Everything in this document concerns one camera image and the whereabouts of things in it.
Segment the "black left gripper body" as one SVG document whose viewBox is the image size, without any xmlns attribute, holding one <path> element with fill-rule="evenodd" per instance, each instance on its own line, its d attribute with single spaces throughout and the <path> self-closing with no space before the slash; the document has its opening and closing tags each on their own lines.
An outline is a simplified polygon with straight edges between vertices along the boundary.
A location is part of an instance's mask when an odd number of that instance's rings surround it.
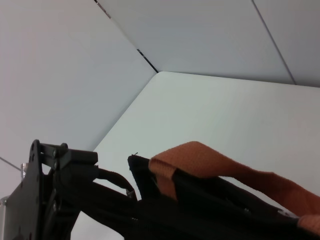
<svg viewBox="0 0 320 240">
<path fill-rule="evenodd" d="M 6 240 L 69 240 L 80 211 L 63 200 L 54 187 L 59 158 L 68 145 L 35 140 L 24 178 L 5 203 Z"/>
</svg>

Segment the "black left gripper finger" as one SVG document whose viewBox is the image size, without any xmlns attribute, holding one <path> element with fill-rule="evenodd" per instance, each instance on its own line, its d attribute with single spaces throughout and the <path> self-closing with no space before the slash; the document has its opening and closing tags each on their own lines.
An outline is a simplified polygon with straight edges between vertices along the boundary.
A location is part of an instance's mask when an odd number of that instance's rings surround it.
<svg viewBox="0 0 320 240">
<path fill-rule="evenodd" d="M 97 162 L 98 154 L 96 152 L 63 148 L 58 151 L 57 170 L 69 177 L 93 181 L 99 175 Z"/>
</svg>

